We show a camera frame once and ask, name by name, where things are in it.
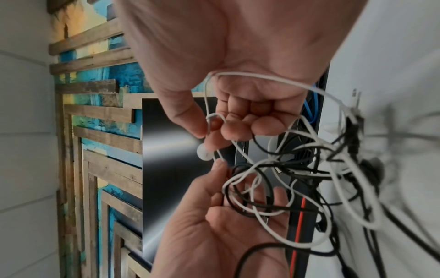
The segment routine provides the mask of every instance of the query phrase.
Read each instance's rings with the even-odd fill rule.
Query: earbud
[[[203,161],[210,161],[214,158],[214,152],[208,151],[202,143],[197,147],[197,156]]]

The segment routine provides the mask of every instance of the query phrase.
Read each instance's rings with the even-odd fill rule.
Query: white wire
[[[220,72],[220,73],[216,73],[212,76],[209,76],[206,83],[205,83],[205,91],[204,91],[204,100],[205,100],[205,105],[206,105],[206,120],[208,122],[208,132],[210,131],[210,119],[213,117],[219,117],[223,120],[223,122],[226,122],[226,119],[223,115],[218,114],[218,113],[209,113],[209,105],[208,105],[208,97],[207,97],[207,85],[208,82],[210,81],[210,79],[213,76],[247,76],[247,77],[255,77],[255,78],[260,78],[260,79],[266,79],[266,80],[272,80],[272,81],[278,81],[281,83],[285,83],[285,84],[289,84],[289,85],[293,85],[293,86],[297,86],[297,87],[301,87],[313,92],[316,92],[318,94],[321,94],[327,98],[332,99],[333,101],[335,101],[338,105],[339,105],[339,113],[342,111],[346,117],[348,117],[351,122],[353,124],[357,124],[357,118],[355,117],[355,115],[352,113],[352,111],[346,107],[344,105],[344,103],[342,103],[342,101],[338,100],[337,98],[333,97],[332,95],[328,94],[326,91],[319,89],[317,87],[312,87],[308,84],[304,84],[304,83],[300,83],[297,81],[293,81],[293,80],[289,80],[286,78],[282,78],[282,77],[277,77],[277,76],[267,76],[267,75],[262,75],[262,74],[255,74],[255,73],[247,73],[247,72]],[[323,160],[320,163],[327,163],[329,166],[329,174],[320,174],[320,173],[311,173],[311,171],[298,171],[298,170],[291,170],[293,173],[295,174],[301,174],[304,176],[310,176],[310,177],[331,177],[333,180],[333,183],[335,185],[336,188],[336,192],[338,193],[342,204],[344,205],[344,207],[346,208],[346,210],[350,213],[350,215],[358,222],[360,223],[362,226],[368,228],[368,229],[379,229],[381,227],[382,224],[382,219],[383,219],[383,212],[382,212],[382,208],[380,206],[379,200],[378,198],[375,196],[373,190],[372,190],[372,186],[370,184],[370,182],[368,181],[367,177],[365,176],[365,174],[360,170],[360,168],[358,167],[358,165],[351,159],[351,157],[346,153],[346,152],[340,152],[339,154],[337,154],[335,156],[335,158],[340,159],[342,161],[344,161],[344,163],[346,164],[347,168],[339,173],[336,173],[335,169],[333,168],[332,163],[326,161],[326,159],[328,158],[328,156],[331,154],[331,152],[334,152],[337,150],[338,146],[336,145],[332,145],[329,142],[326,142],[320,138],[318,138],[318,135],[316,134],[315,130],[312,128],[312,126],[310,125],[310,123],[307,121],[307,119],[304,116],[301,116],[300,119],[304,122],[307,130],[309,131],[309,133],[307,132],[303,132],[303,131],[299,131],[299,130],[292,130],[291,127],[292,125],[289,127],[289,129],[286,131],[281,143],[279,144],[279,146],[276,149],[276,153],[279,152],[282,148],[282,146],[284,145],[284,143],[287,140],[288,134],[289,133],[295,133],[304,137],[308,137],[312,140],[314,140],[315,142],[312,143],[307,143],[307,144],[303,144],[301,146],[298,146],[297,148],[293,149],[300,149],[303,147],[325,147],[331,151],[328,150],[322,150],[321,151],[321,156],[323,157]],[[268,151],[270,152],[270,145],[272,143],[272,140],[274,140],[276,138],[276,136],[272,137],[269,141],[268,144]],[[265,220],[263,220],[262,216],[275,216],[275,215],[279,215],[282,214],[285,211],[276,211],[276,212],[271,212],[271,213],[267,213],[267,212],[259,212],[257,210],[257,207],[252,206],[251,208],[248,208],[247,206],[244,206],[243,204],[241,204],[236,198],[236,193],[234,193],[232,191],[231,185],[237,185],[241,182],[243,182],[245,180],[245,178],[252,174],[252,173],[257,173],[256,178],[253,180],[252,185],[250,186],[250,188],[244,190],[242,192],[242,194],[246,194],[246,193],[250,193],[250,198],[251,201],[254,202],[254,191],[258,186],[261,186],[261,182],[263,180],[262,176],[255,171],[255,169],[261,165],[261,164],[265,164],[265,163],[271,163],[271,162],[276,162],[277,159],[280,157],[280,155],[270,155],[268,154],[268,158],[267,159],[263,159],[258,161],[257,163],[255,163],[237,144],[236,141],[231,141],[232,144],[235,146],[235,148],[237,149],[237,151],[250,163],[252,164],[252,166],[245,172],[243,173],[239,173],[233,177],[231,177],[227,182],[224,183],[224,185],[222,186],[222,193],[226,194],[226,187],[229,187],[229,191],[230,191],[230,196],[231,196],[231,200],[237,204],[241,209],[243,209],[244,211],[250,212],[250,213],[254,213],[255,216],[257,217],[258,221],[260,222],[260,224],[263,226],[263,228],[269,233],[271,234],[275,239],[277,239],[278,241],[287,244],[289,246],[292,247],[296,247],[296,248],[305,248],[305,249],[309,249],[312,248],[314,246],[320,245],[321,243],[323,243],[324,241],[327,240],[327,238],[330,236],[331,231],[332,231],[332,222],[330,219],[329,214],[327,213],[327,211],[319,204],[317,203],[315,200],[313,200],[312,198],[296,191],[295,189],[293,189],[295,183],[297,182],[297,180],[294,180],[290,185],[286,184],[281,177],[279,176],[279,174],[277,173],[277,171],[275,170],[275,168],[272,167],[272,171],[274,172],[274,175],[276,177],[276,179],[287,189],[290,190],[292,193],[292,197],[289,200],[288,206],[291,205],[293,203],[294,200],[294,196],[295,195],[299,195],[302,196],[303,198],[305,198],[306,200],[308,200],[309,202],[311,202],[312,204],[314,204],[325,216],[326,220],[327,220],[327,229],[324,232],[323,236],[320,237],[318,240],[314,241],[314,242],[310,242],[310,243],[297,243],[297,242],[293,242],[293,241],[289,241],[286,240],[285,238],[283,238],[282,236],[278,235],[277,233],[275,233],[265,222]],[[218,154],[220,155],[221,159],[223,159],[223,157],[221,156],[219,150],[217,151]],[[350,205],[349,200],[345,197],[343,190],[342,190],[342,186],[339,180],[338,175],[342,175],[342,174],[347,174],[352,172],[353,176],[358,180],[359,185],[361,186],[362,190],[365,193],[365,196],[367,197],[367,199],[369,200],[369,203],[371,205],[372,208],[372,213],[373,213],[373,220],[371,222],[366,221],[365,219],[363,219],[362,217],[360,217],[355,210],[353,209],[353,207]]]

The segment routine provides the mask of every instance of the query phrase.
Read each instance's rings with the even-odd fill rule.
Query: black panel
[[[209,99],[215,111],[216,98]],[[196,102],[205,111],[202,98]],[[213,161],[202,161],[196,139],[172,123],[157,99],[144,99],[143,110],[143,258],[154,261],[157,247],[171,214],[191,182],[211,169]],[[235,164],[235,148],[222,150],[230,166]]]

